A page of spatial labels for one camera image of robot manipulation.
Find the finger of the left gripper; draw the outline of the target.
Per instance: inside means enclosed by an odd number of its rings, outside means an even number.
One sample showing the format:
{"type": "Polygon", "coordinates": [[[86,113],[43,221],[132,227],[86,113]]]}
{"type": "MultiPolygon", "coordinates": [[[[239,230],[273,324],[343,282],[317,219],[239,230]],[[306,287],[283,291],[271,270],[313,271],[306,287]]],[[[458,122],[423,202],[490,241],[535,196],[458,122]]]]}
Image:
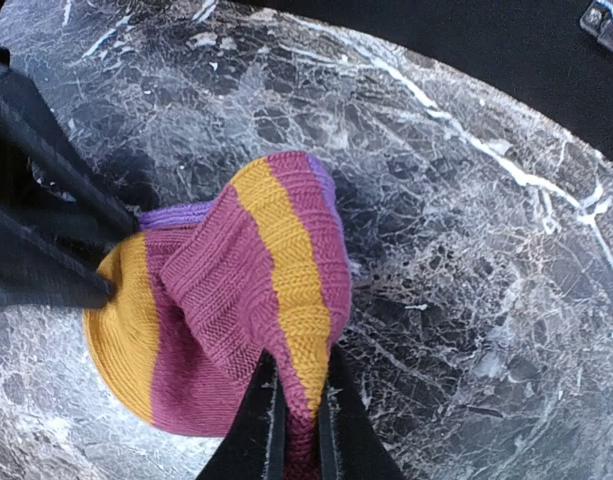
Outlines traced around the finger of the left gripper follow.
{"type": "Polygon", "coordinates": [[[0,141],[36,162],[114,234],[130,235],[137,230],[135,217],[95,178],[35,83],[10,67],[10,52],[3,47],[0,47],[0,141]]]}
{"type": "Polygon", "coordinates": [[[0,209],[0,307],[101,308],[112,283],[0,209]]]}

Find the maroon orange purple sock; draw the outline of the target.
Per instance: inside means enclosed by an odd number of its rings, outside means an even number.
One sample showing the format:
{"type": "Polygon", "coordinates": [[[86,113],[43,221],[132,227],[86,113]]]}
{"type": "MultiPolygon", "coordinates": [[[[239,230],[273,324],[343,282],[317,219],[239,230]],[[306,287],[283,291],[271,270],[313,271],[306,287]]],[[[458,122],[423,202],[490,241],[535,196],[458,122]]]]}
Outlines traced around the maroon orange purple sock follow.
{"type": "Polygon", "coordinates": [[[83,323],[112,393],[170,434],[223,437],[263,352],[287,406],[284,475],[321,475],[316,417],[351,272],[335,185],[313,155],[242,168],[210,202],[146,216],[100,263],[117,288],[83,323]]]}

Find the black storage box with lid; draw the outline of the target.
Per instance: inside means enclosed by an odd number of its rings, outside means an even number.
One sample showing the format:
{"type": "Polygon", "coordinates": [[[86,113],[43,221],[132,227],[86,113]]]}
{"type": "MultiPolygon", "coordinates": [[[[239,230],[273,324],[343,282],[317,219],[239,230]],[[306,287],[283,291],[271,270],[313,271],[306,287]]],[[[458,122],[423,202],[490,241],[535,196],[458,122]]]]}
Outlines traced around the black storage box with lid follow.
{"type": "Polygon", "coordinates": [[[613,53],[580,28],[585,1],[321,0],[273,5],[450,65],[546,115],[613,162],[613,53]]]}

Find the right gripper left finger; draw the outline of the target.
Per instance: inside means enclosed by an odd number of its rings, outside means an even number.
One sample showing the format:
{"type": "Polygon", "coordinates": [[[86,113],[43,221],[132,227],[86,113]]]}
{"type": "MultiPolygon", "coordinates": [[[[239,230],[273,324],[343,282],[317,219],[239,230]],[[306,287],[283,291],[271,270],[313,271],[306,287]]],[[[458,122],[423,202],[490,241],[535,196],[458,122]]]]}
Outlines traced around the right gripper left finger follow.
{"type": "Polygon", "coordinates": [[[286,402],[275,359],[260,356],[234,421],[198,480],[282,480],[286,402]]]}

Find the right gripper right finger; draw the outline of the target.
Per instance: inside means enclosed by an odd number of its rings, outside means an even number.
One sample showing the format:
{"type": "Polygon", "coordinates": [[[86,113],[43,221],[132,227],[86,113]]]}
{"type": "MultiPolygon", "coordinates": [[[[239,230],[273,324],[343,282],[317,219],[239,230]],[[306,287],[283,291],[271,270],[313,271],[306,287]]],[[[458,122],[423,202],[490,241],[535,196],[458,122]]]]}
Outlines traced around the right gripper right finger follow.
{"type": "Polygon", "coordinates": [[[331,350],[318,430],[324,480],[397,480],[404,477],[374,431],[343,350],[337,344],[331,350]]]}

